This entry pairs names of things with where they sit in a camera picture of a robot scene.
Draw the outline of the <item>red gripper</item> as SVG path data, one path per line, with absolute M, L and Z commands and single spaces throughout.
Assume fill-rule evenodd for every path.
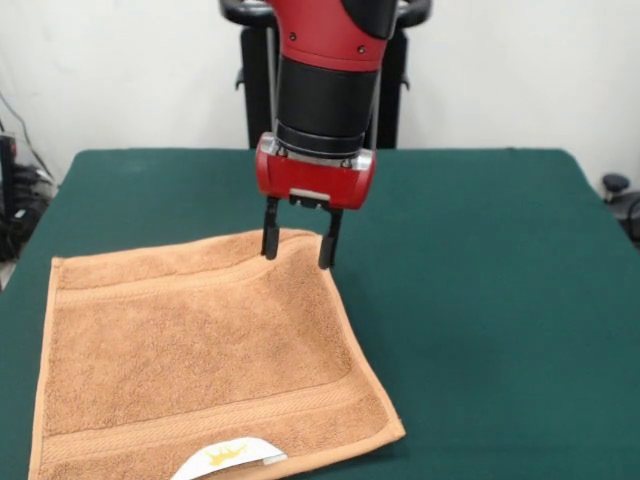
M 277 223 L 279 199 L 301 197 L 325 202 L 331 208 L 330 223 L 323 235 L 318 265 L 335 265 L 343 210 L 358 210 L 364 204 L 376 170 L 376 153 L 362 149 L 345 159 L 321 159 L 291 152 L 271 132 L 264 133 L 256 148 L 256 178 L 259 191 L 267 196 L 261 255 L 274 260 L 279 247 Z

